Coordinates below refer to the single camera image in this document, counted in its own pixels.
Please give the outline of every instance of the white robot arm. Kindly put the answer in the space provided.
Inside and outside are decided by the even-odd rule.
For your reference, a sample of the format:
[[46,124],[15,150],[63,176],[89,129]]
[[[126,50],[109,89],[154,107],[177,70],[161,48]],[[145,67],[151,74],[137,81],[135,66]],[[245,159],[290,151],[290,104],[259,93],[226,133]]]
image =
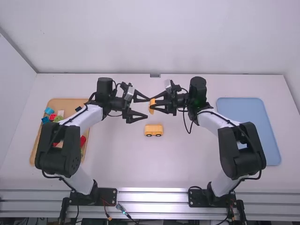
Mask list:
[[[183,114],[188,112],[192,123],[208,129],[218,137],[223,170],[208,184],[207,189],[203,190],[208,204],[216,206],[220,198],[233,191],[241,181],[259,179],[261,171],[266,167],[266,159],[253,123],[230,120],[214,111],[206,102],[207,89],[204,78],[197,76],[192,78],[189,91],[178,93],[182,90],[185,89],[175,85],[172,80],[165,81],[165,91],[153,97],[155,103],[150,105],[150,109],[175,116],[177,110],[182,108],[181,112]],[[246,147],[239,150],[238,143],[246,144]],[[249,177],[258,172],[257,178]]]
[[[148,117],[131,110],[130,104],[132,100],[147,102],[149,98],[137,91],[130,83],[115,84],[115,89],[113,89],[113,82],[111,78],[100,77],[97,82],[97,91],[91,95],[80,111],[59,123],[48,122],[42,126],[35,166],[42,170],[44,177],[59,178],[73,191],[82,195],[90,195],[92,190],[97,188],[96,181],[80,167],[81,135],[88,128],[106,118],[111,110],[122,112],[126,123],[133,123]],[[118,85],[123,89],[122,97],[116,96]],[[63,141],[61,148],[53,146],[53,143],[60,141]]]

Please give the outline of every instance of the white table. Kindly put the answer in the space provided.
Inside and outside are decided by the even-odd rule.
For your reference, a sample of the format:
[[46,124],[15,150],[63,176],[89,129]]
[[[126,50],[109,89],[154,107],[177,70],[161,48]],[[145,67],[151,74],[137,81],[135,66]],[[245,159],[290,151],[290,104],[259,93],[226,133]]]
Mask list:
[[[173,79],[188,89],[196,75],[48,74],[38,75],[0,170],[0,216],[57,217],[68,188],[58,180],[45,179],[30,166],[29,156],[40,118],[51,98],[88,98],[98,77],[117,83],[131,82],[148,97],[164,90],[164,80]],[[282,75],[200,75],[207,80],[207,99],[215,107],[220,97],[258,97],[264,101],[281,153],[279,166],[268,166],[258,181],[243,182],[237,197],[245,202],[248,220],[300,221],[300,116]],[[90,130],[82,167],[100,187],[116,187],[118,201],[133,218],[223,219],[225,209],[192,209],[187,188],[206,187],[221,170],[218,140],[208,130],[194,126],[185,131],[182,114],[176,117],[148,113],[148,103],[132,109],[149,115],[147,120],[126,124],[122,118],[107,118]],[[162,123],[165,134],[145,137],[147,123]],[[107,137],[115,140],[107,142]],[[113,218],[123,218],[109,208]],[[76,215],[70,207],[68,216]],[[80,218],[105,218],[103,207],[80,207]]]

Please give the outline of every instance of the green block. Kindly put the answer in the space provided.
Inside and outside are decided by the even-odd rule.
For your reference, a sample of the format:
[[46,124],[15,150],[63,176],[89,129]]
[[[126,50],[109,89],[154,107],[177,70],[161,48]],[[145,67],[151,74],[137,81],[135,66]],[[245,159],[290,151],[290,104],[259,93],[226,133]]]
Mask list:
[[56,116],[53,120],[53,122],[58,123],[59,121],[63,120],[64,118],[62,116]]

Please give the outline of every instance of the light blue mat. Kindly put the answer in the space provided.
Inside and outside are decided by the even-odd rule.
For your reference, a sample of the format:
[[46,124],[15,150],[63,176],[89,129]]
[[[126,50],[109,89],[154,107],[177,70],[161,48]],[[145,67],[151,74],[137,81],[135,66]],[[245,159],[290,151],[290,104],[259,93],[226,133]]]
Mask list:
[[267,165],[279,165],[281,156],[273,130],[264,107],[259,98],[221,97],[217,100],[217,111],[229,119],[255,124]]

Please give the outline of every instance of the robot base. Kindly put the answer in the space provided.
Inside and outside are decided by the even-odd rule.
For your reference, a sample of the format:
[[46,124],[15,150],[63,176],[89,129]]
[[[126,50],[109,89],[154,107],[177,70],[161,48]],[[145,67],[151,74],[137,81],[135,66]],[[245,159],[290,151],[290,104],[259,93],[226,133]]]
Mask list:
[[118,190],[115,188],[93,188],[90,195],[71,192],[69,205],[115,206]]
[[228,208],[229,205],[236,206],[235,192],[222,197],[209,197],[207,189],[190,189],[188,191],[188,205],[191,208]]

